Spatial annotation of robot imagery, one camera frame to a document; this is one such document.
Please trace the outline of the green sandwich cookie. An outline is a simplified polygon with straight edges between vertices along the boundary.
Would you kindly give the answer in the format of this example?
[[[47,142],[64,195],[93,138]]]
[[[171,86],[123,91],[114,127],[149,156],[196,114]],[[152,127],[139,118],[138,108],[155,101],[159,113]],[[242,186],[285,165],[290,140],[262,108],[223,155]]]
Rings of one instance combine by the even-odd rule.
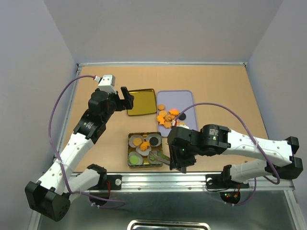
[[[130,164],[136,165],[136,164],[139,163],[139,157],[135,156],[135,155],[131,155],[129,157],[129,162],[130,162]]]

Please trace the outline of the round dotted biscuit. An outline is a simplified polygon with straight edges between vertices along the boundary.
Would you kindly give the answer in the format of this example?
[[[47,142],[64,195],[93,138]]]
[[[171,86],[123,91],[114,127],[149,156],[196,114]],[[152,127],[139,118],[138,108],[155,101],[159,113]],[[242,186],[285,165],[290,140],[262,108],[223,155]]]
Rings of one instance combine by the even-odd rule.
[[[143,140],[141,138],[135,138],[133,140],[133,145],[137,147],[137,146],[141,145],[142,142],[143,142]]]

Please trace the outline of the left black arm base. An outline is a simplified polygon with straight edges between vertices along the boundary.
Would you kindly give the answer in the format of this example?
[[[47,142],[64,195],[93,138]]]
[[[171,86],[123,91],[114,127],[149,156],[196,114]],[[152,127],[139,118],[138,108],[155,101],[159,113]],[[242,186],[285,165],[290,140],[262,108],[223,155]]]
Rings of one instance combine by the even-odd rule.
[[[87,192],[90,195],[103,199],[113,199],[111,197],[112,192],[120,191],[122,187],[122,175],[120,174],[108,174],[103,179],[99,179],[97,185],[89,188]]]

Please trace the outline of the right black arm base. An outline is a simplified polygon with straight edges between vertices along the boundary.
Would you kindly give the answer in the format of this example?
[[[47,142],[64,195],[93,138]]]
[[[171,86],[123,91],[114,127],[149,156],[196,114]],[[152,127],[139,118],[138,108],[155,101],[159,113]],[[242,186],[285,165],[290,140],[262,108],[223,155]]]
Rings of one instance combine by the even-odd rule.
[[[207,174],[205,188],[208,192],[217,192],[222,201],[236,206],[241,199],[241,189],[250,188],[249,183],[224,182],[221,174]]]

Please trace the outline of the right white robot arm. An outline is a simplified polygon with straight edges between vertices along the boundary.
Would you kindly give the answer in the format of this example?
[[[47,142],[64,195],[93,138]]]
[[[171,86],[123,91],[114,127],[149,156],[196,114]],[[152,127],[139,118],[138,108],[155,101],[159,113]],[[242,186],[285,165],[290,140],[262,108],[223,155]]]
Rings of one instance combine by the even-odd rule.
[[[167,144],[169,159],[153,150],[149,157],[181,173],[186,173],[187,167],[196,163],[197,155],[238,155],[253,158],[253,161],[243,164],[224,166],[219,176],[211,177],[215,186],[233,187],[249,179],[269,175],[293,180],[303,171],[302,160],[295,157],[299,148],[296,137],[288,137],[282,141],[267,140],[210,124],[200,131],[175,126],[171,128]]]

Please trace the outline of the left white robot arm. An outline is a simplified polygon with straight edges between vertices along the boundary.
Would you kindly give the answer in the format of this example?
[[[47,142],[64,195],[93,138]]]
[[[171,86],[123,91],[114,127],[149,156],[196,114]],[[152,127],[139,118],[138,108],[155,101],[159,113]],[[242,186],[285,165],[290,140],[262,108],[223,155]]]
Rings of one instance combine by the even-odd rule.
[[[107,170],[96,164],[89,165],[79,176],[70,178],[84,155],[106,130],[106,123],[115,111],[133,108],[134,97],[126,87],[118,92],[96,89],[88,102],[88,109],[74,128],[69,142],[49,170],[36,182],[29,182],[25,194],[29,207],[58,222],[67,214],[73,200],[91,188],[110,190]]]

